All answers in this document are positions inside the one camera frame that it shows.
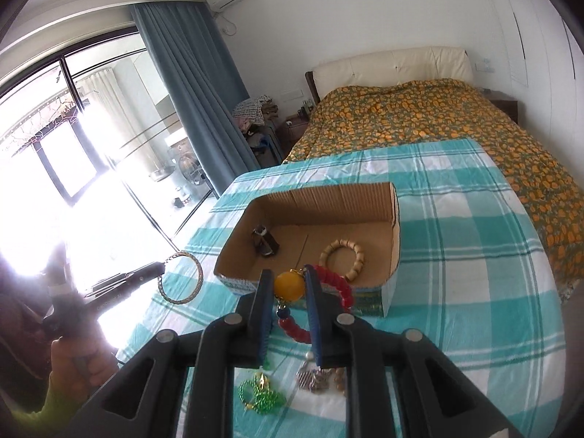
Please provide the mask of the green sleeve forearm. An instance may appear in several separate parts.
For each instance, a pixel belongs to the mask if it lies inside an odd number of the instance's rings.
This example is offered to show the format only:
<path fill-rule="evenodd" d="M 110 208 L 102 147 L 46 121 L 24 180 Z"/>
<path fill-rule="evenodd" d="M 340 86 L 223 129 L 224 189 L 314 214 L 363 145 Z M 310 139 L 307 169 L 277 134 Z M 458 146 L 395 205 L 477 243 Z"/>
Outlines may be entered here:
<path fill-rule="evenodd" d="M 40 410 L 10 411 L 15 423 L 15 436 L 56 436 L 70 423 L 87 398 L 88 385 L 84 378 L 66 381 L 51 373 L 45 402 Z"/>

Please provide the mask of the left hand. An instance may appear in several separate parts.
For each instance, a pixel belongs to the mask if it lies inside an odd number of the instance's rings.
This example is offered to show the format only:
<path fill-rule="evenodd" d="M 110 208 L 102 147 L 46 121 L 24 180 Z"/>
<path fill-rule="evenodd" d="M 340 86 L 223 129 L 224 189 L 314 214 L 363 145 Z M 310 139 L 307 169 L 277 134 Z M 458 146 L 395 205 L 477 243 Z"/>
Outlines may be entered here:
<path fill-rule="evenodd" d="M 103 337 L 61 337 L 50 350 L 50 386 L 73 402 L 86 402 L 118 372 L 118 362 Z"/>

